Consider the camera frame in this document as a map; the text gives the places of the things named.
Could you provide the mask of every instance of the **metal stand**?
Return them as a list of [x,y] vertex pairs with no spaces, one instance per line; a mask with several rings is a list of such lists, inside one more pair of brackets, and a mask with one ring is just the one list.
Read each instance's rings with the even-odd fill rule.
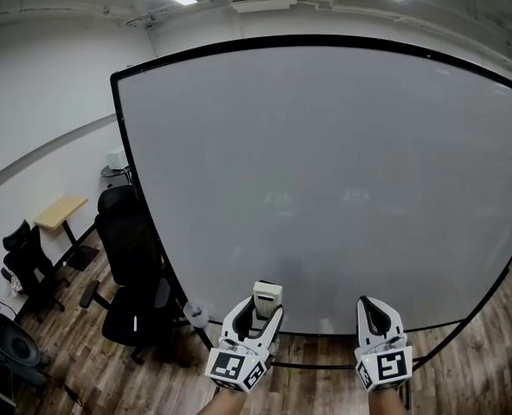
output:
[[138,355],[143,351],[143,348],[140,348],[137,346],[135,350],[133,350],[133,353],[131,354],[131,359],[138,364],[139,366],[143,366],[144,361],[141,360]]
[[131,180],[131,172],[129,171],[129,168],[125,170],[124,175],[127,178],[127,182],[129,184],[133,184],[133,181]]
[[72,248],[74,249],[74,253],[67,261],[67,265],[78,271],[84,271],[100,251],[89,246],[79,246],[66,220],[62,222],[62,227],[66,231],[66,235],[72,242]]
[[404,386],[399,387],[398,394],[400,396],[400,399],[402,400],[402,403],[404,404],[404,407],[406,408],[407,411],[409,411],[410,407],[412,407],[412,402],[410,400],[410,380],[406,381],[406,383],[404,383]]

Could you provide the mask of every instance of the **whiteboard frame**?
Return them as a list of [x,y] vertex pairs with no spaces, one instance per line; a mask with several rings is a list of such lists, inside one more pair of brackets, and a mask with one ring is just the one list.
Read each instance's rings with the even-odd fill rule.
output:
[[[199,48],[187,49],[175,54],[166,55],[163,57],[156,58],[151,61],[146,61],[145,63],[138,64],[134,67],[129,67],[123,71],[119,71],[114,73],[111,78],[111,86],[112,86],[112,96],[114,99],[114,105],[116,107],[116,115],[118,117],[118,126],[119,131],[121,133],[122,140],[124,142],[125,154],[127,155],[128,162],[130,164],[131,172],[133,174],[133,180],[135,180],[135,185],[138,191],[138,197],[140,201],[143,203],[143,207],[145,213],[147,215],[151,231],[157,238],[157,243],[161,251],[161,255],[169,269],[169,281],[171,283],[171,287],[177,295],[177,298],[181,305],[184,305],[188,299],[187,296],[173,270],[173,266],[170,263],[170,259],[163,247],[163,243],[159,238],[157,228],[154,224],[154,220],[150,214],[150,209],[148,207],[148,203],[144,197],[143,187],[138,176],[137,168],[135,166],[135,159],[131,153],[131,146],[129,144],[129,139],[127,137],[127,130],[125,128],[125,119],[124,114],[121,108],[121,101],[119,97],[118,91],[118,82],[124,78],[130,77],[137,73],[143,73],[149,71],[151,69],[166,66],[172,63],[177,63],[180,61],[188,61],[202,57],[208,57],[216,54],[227,54],[238,51],[247,51],[252,49],[264,49],[264,48],[288,48],[288,47],[333,47],[333,48],[361,48],[361,49],[373,49],[386,51],[396,54],[404,54],[411,55],[414,57],[419,57],[426,60],[436,61],[438,63],[444,63],[453,67],[459,67],[466,71],[478,74],[487,79],[493,80],[496,83],[500,83],[512,89],[512,80],[507,79],[506,77],[501,76],[494,71],[491,71],[485,67],[480,67],[475,63],[471,63],[469,61],[465,61],[463,59],[459,59],[457,57],[453,57],[448,54],[443,54],[437,51],[433,51],[431,49],[422,48],[421,46],[415,46],[408,43],[402,43],[398,41],[390,41],[383,39],[376,39],[370,37],[360,37],[360,36],[351,36],[351,35],[275,35],[275,36],[267,36],[267,37],[255,37],[250,39],[241,39],[241,40],[233,40],[233,41],[224,41],[221,43],[214,43],[205,46],[201,46]],[[477,306],[473,309],[473,311],[464,319],[457,320],[455,322],[445,322],[442,324],[437,324],[434,326],[418,328],[407,330],[406,332],[414,332],[419,330],[428,330],[435,329],[446,325],[451,325],[457,323],[457,327],[431,352],[429,352],[426,356],[415,358],[414,362],[417,364],[414,365],[413,370],[417,370],[421,366],[423,366],[426,362],[428,362],[435,354],[440,352],[456,335],[458,335],[467,324],[475,317],[475,315],[481,310],[481,308],[489,301],[495,291],[498,289],[498,286],[505,279],[506,275],[509,272],[509,265],[512,261],[512,255],[508,260],[508,263],[502,269],[499,277],[496,279],[495,283],[492,284],[490,289],[487,291],[486,295],[483,299],[477,304]],[[197,330],[197,333],[202,338],[202,341],[207,346],[208,349],[212,347],[211,341],[208,339],[208,336],[201,330]],[[335,335],[322,335],[322,334],[301,334],[301,333],[292,333],[292,332],[280,332],[280,334],[284,335],[301,335],[301,336],[352,336],[355,334],[335,334]],[[287,363],[276,363],[276,366],[282,367],[299,367],[299,368],[354,368],[352,365],[347,366],[316,366],[316,365],[295,365],[295,364],[287,364]]]

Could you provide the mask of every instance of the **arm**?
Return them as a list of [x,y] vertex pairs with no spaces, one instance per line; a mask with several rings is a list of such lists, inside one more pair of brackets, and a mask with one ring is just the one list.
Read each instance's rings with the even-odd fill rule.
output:
[[220,389],[198,415],[239,415],[245,405],[246,396],[244,392]]
[[369,415],[404,415],[406,409],[394,389],[368,394]]

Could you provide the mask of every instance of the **chair base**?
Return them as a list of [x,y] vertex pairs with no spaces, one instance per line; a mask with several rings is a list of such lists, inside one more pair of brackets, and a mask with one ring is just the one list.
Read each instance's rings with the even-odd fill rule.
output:
[[[65,278],[60,278],[56,284],[60,284],[60,283],[64,283],[66,285],[66,288],[69,287],[69,281],[67,281],[67,279]],[[55,297],[54,295],[51,295],[49,298],[48,298],[48,301],[51,301],[53,302],[54,304],[56,304],[58,306],[58,309],[60,310],[60,312],[63,312],[64,310],[66,310],[66,306],[64,306],[62,303],[60,303]],[[45,302],[41,302],[41,303],[38,303],[37,306],[36,306],[36,310],[35,310],[35,318],[37,320],[37,322],[42,322],[42,317],[41,317],[41,309],[44,307],[45,305]]]
[[[138,364],[139,366],[143,366],[144,360],[138,357],[138,355],[143,351],[144,348],[136,347],[135,350],[133,350],[133,353],[131,354],[130,358],[133,360],[135,364]],[[177,366],[186,369],[190,367],[190,363],[186,360],[182,360],[180,358],[177,358],[177,356],[173,353],[171,353],[170,360],[174,361]]]
[[84,271],[99,252],[100,251],[94,247],[80,246],[69,258],[67,265],[77,269],[78,271]]

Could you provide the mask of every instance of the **black office chair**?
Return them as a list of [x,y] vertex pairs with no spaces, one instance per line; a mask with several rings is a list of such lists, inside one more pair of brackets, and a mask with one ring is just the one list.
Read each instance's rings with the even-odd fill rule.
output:
[[[104,307],[108,314],[102,335],[112,342],[134,347],[131,358],[143,364],[138,355],[144,348],[167,345],[172,329],[189,322],[182,320],[181,306],[171,293],[135,187],[118,186],[104,191],[98,207],[94,223],[114,281],[123,287],[108,303],[97,292],[100,282],[92,281],[80,305],[88,308],[94,300]],[[175,359],[180,366],[189,366],[186,361]]]
[[[8,251],[4,257],[4,264],[8,267],[22,284],[23,293],[29,295],[29,300],[35,309],[38,322],[42,322],[41,309],[47,302],[58,305],[60,311],[66,310],[64,305],[55,297],[56,288],[69,282],[65,278],[54,276],[54,267],[41,248],[41,235],[37,226],[31,229],[24,220],[22,225],[8,237],[3,238],[4,249]],[[40,282],[35,275],[35,268],[44,275]]]

